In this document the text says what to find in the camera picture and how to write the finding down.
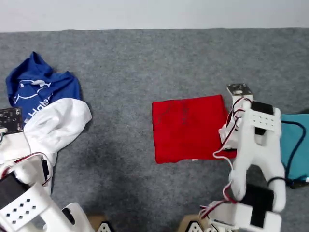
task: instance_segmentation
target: black cable tie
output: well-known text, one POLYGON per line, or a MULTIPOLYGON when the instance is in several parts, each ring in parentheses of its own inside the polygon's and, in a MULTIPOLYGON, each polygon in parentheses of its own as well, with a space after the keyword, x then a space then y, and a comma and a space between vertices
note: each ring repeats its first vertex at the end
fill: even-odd
POLYGON ((280 177, 280 176, 276 176, 271 178, 268 182, 267 182, 267 187, 269 187, 270 183, 273 182, 274 180, 283 180, 284 182, 286 182, 285 178, 280 177))

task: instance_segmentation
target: circuit board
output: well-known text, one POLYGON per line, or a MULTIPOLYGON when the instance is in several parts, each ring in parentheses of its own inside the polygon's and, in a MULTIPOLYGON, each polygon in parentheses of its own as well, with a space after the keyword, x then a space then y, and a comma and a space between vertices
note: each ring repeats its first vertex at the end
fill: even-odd
POLYGON ((0 110, 0 128, 6 128, 6 134, 24 131, 23 116, 20 107, 0 110))

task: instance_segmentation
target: blue hoodie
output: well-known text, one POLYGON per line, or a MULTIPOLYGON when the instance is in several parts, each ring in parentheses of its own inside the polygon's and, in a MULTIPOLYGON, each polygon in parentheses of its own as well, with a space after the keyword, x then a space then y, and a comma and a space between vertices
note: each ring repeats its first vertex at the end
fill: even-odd
POLYGON ((35 52, 9 74, 6 87, 11 106, 22 107, 25 123, 60 98, 82 98, 77 78, 68 71, 53 73, 52 67, 35 52))

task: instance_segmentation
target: cable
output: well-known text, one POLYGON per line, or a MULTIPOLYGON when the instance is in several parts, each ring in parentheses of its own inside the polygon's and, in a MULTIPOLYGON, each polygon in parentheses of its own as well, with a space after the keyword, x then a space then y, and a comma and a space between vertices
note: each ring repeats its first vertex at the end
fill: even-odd
POLYGON ((208 208, 206 211, 203 211, 203 213, 201 213, 200 217, 201 219, 204 219, 205 217, 207 217, 213 210, 215 210, 215 208, 217 208, 218 206, 220 206, 221 204, 223 203, 227 203, 228 201, 226 200, 222 200, 222 201, 219 201, 217 204, 215 204, 214 206, 208 208))
POLYGON ((267 182, 267 187, 268 187, 268 186, 270 185, 270 183, 273 182, 274 180, 283 180, 283 181, 285 181, 285 178, 280 177, 280 176, 273 177, 273 178, 271 178, 271 179, 267 182))
POLYGON ((232 164, 231 160, 228 157, 226 157, 226 156, 217 156, 216 154, 218 154, 221 151, 223 151, 225 144, 227 143, 227 141, 229 140, 230 136, 234 132, 234 129, 235 129, 236 125, 237 125, 237 122, 238 122, 238 118, 236 119, 236 121, 235 121, 235 123, 234 123, 234 125, 233 125, 233 127, 231 129, 231 131, 229 132, 227 137, 222 142, 222 145, 221 145, 220 149, 215 151, 215 152, 213 152, 213 154, 212 154, 212 156, 214 156, 216 159, 225 159, 225 160, 227 160, 227 162, 229 163, 229 165, 230 165, 232 170, 234 170, 234 168, 233 168, 233 164, 232 164))
POLYGON ((45 154, 42 153, 42 152, 34 152, 34 153, 31 153, 31 154, 29 154, 29 155, 27 155, 27 156, 25 156, 25 157, 23 157, 23 158, 20 158, 20 159, 18 159, 18 160, 15 160, 15 161, 12 163, 12 165, 9 165, 8 167, 6 167, 6 168, 4 169, 4 171, 3 171, 2 174, 1 174, 0 179, 4 178, 4 177, 7 175, 9 169, 10 169, 11 167, 13 167, 15 164, 18 164, 18 163, 20 163, 20 162, 22 162, 22 161, 28 160, 28 159, 30 159, 30 158, 32 158, 32 157, 34 157, 34 156, 43 156, 43 157, 45 157, 45 159, 46 159, 47 162, 49 163, 50 168, 48 168, 48 169, 49 169, 49 171, 50 171, 50 177, 42 184, 42 186, 46 185, 46 184, 52 179, 52 177, 53 177, 53 175, 54 175, 54 170, 53 170, 53 165, 52 165, 51 161, 49 160, 49 158, 47 157, 47 155, 45 155, 45 154))
POLYGON ((227 116, 227 119, 226 119, 226 123, 225 123, 226 126, 229 124, 229 122, 230 122, 232 116, 234 116, 234 107, 235 107, 235 105, 238 104, 238 103, 240 103, 240 102, 243 101, 243 100, 252 102, 249 98, 245 98, 245 97, 238 98, 238 99, 234 102, 234 104, 232 105, 231 111, 228 113, 228 116, 227 116))
POLYGON ((219 232, 218 228, 214 226, 214 224, 211 223, 211 226, 214 227, 214 229, 219 232))
POLYGON ((302 133, 301 137, 299 138, 297 144, 295 145, 294 149, 292 150, 291 155, 290 155, 289 160, 288 160, 288 163, 286 165, 285 179, 288 180, 289 174, 290 174, 290 169, 291 169, 291 164, 292 164, 293 158, 295 156, 295 153, 296 153, 297 149, 299 148, 299 146, 301 145, 301 143, 304 141, 304 138, 306 137, 306 128, 302 124, 300 124, 299 122, 281 121, 281 123, 297 125, 303 130, 303 133, 302 133))
POLYGON ((223 188, 222 194, 223 194, 224 198, 225 198, 227 201, 229 201, 229 202, 231 202, 231 203, 233 203, 233 204, 236 204, 237 201, 235 201, 234 199, 232 199, 232 198, 231 198, 229 195, 227 195, 227 193, 226 193, 226 191, 231 187, 231 184, 232 184, 232 180, 223 188))

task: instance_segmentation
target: blue t-shirt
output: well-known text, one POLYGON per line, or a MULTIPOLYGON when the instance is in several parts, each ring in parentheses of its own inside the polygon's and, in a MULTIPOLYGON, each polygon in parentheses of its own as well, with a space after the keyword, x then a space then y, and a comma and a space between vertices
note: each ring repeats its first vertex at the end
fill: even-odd
POLYGON ((22 107, 25 123, 60 98, 82 98, 76 77, 68 71, 53 73, 52 67, 35 52, 9 74, 6 87, 11 106, 22 107))
MULTIPOLYGON (((309 114, 281 115, 282 121, 299 122, 306 128, 306 136, 298 147, 290 168, 289 179, 298 179, 302 176, 309 177, 309 114)), ((303 130, 294 124, 282 123, 281 136, 281 161, 286 167, 291 152, 302 136, 303 130)))

